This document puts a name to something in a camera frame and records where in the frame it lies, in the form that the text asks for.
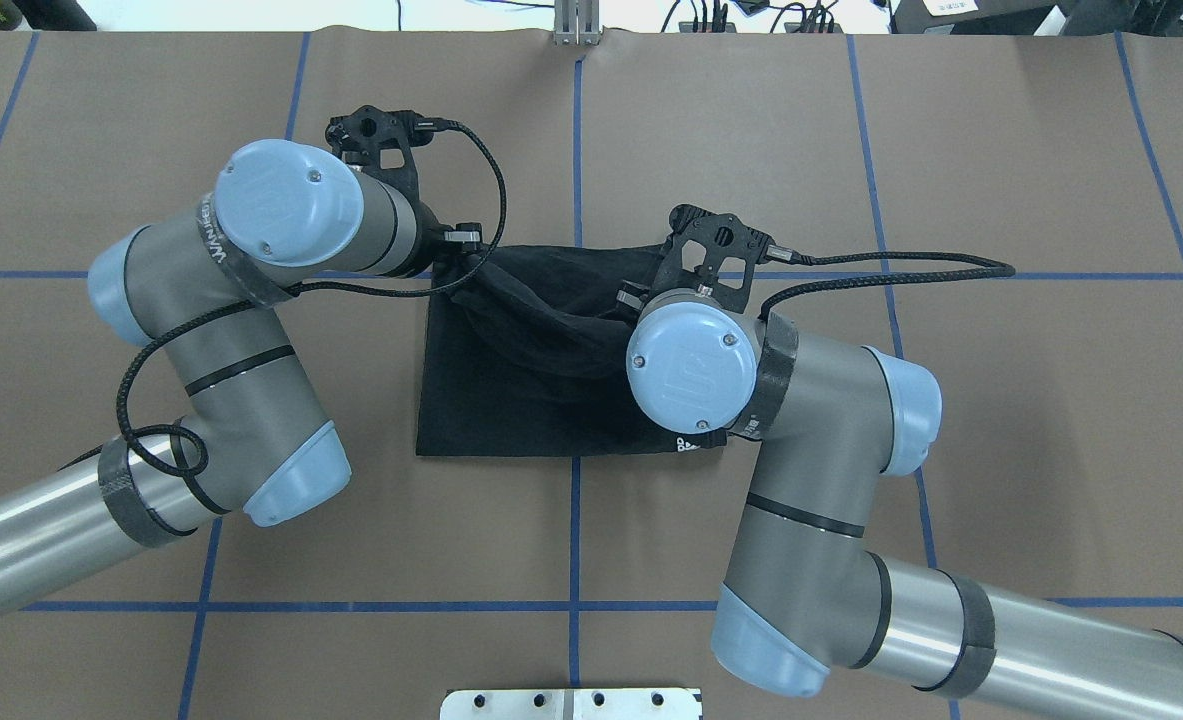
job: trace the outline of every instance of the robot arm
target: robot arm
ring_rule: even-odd
[[[627,374],[657,423],[761,441],[716,610],[725,669],[784,696],[843,666],[1039,715],[1183,719],[1183,638],[866,552],[875,480],[919,468],[937,437],[933,375],[719,297],[699,279],[648,300]]]
[[[164,346],[194,409],[179,424],[203,439],[203,452],[153,434],[140,441],[148,459],[127,446],[137,437],[121,436],[0,498],[0,615],[227,511],[274,525],[348,484],[338,433],[272,306],[322,270],[407,277],[446,244],[478,241],[418,201],[409,149],[445,127],[366,106],[330,124],[345,161],[289,141],[253,142],[196,208],[138,228],[93,260],[93,306],[134,345],[239,301],[253,307]],[[382,169],[381,150],[401,151],[402,168]]]

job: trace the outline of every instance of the white floor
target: white floor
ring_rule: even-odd
[[[549,0],[534,0],[545,4]],[[111,31],[306,31],[331,24],[364,30],[396,28],[396,0],[331,0],[316,4],[303,0],[80,0],[89,17],[99,28]],[[658,32],[670,0],[603,0],[600,4],[601,22],[635,32]],[[490,4],[486,0],[403,0],[405,30],[513,30],[525,27],[550,28],[552,14],[547,8]],[[702,0],[697,0],[702,7]],[[838,0],[835,18],[851,33],[888,32],[887,11],[877,8],[871,0]],[[768,32],[776,9],[765,9],[746,18],[737,6],[729,11],[729,21],[738,32]],[[675,32],[679,20],[692,19],[689,0],[670,24]],[[795,20],[799,13],[787,13],[783,22]]]

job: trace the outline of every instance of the metal bracket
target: metal bracket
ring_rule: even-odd
[[[696,688],[455,690],[440,720],[702,720]]]
[[[600,45],[600,0],[554,0],[556,45]]]

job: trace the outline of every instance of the silver metal tube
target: silver metal tube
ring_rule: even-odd
[[[1067,720],[1183,720],[1183,648],[1172,638],[983,588],[996,653],[976,700]]]
[[[166,454],[167,437],[147,442]],[[177,530],[212,519],[177,478],[132,458],[138,492]],[[26,607],[76,580],[146,550],[124,534],[98,487],[98,458],[0,498],[0,615]]]
[[[943,573],[884,560],[893,593],[888,631],[867,670],[922,688],[942,682],[959,655],[965,615],[956,585]]]

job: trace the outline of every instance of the black cloth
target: black cloth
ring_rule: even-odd
[[[418,455],[570,458],[696,450],[636,406],[626,352],[635,318],[622,281],[649,284],[661,246],[500,247],[460,288],[431,297]],[[438,264],[453,281],[477,255]]]

